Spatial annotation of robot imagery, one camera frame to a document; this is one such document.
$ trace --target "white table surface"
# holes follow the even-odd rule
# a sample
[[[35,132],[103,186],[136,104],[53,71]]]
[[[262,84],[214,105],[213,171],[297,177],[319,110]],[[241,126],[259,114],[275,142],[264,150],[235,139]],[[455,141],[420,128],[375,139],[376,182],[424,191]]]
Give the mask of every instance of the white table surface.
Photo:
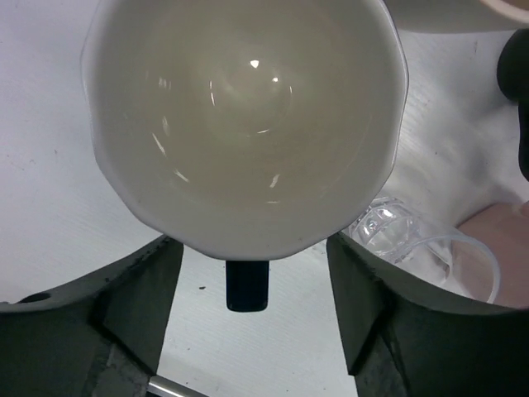
[[[65,283],[158,235],[93,158],[79,55],[96,2],[0,2],[0,300]],[[529,199],[517,111],[494,77],[509,36],[401,32],[410,89],[385,193],[451,223]],[[216,397],[356,395],[323,243],[272,263],[270,282],[266,311],[230,313],[222,263],[186,250],[160,375]]]

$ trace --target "beige object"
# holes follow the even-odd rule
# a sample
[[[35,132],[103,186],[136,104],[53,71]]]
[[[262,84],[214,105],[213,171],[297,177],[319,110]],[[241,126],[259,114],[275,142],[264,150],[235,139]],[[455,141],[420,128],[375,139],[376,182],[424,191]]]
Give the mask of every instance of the beige object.
[[[398,28],[430,33],[509,31],[529,26],[527,0],[385,0]]]
[[[351,223],[391,172],[407,92],[381,0],[101,1],[83,80],[127,207],[237,260]]]
[[[486,244],[498,260],[502,282],[495,304],[529,307],[529,203],[493,205],[459,229]],[[476,285],[473,279],[475,272],[469,272],[466,284]]]

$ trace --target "metal rod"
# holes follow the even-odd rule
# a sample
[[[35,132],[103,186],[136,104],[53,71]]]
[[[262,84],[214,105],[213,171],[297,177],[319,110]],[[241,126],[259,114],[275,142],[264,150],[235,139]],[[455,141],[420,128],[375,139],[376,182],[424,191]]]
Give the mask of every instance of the metal rod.
[[[207,397],[202,393],[198,393],[172,380],[165,379],[162,376],[153,376],[150,378],[147,391],[159,397]]]

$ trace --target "small hole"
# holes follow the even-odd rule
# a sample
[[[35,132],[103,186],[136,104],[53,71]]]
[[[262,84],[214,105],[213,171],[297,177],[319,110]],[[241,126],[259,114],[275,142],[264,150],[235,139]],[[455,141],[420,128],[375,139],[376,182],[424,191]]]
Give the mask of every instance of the small hole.
[[[48,294],[47,292],[40,292],[38,294],[33,294],[33,295],[25,297],[19,303],[20,304],[30,304],[32,302],[40,302],[41,300],[47,300],[50,297],[51,295]]]

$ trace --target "white ceramic cup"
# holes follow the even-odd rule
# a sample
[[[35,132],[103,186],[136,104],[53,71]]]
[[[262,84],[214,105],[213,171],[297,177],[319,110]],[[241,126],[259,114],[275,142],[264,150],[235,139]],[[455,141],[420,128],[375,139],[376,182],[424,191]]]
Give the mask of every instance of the white ceramic cup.
[[[211,257],[301,251],[393,167],[407,69],[380,0],[105,0],[82,70],[112,187]]]

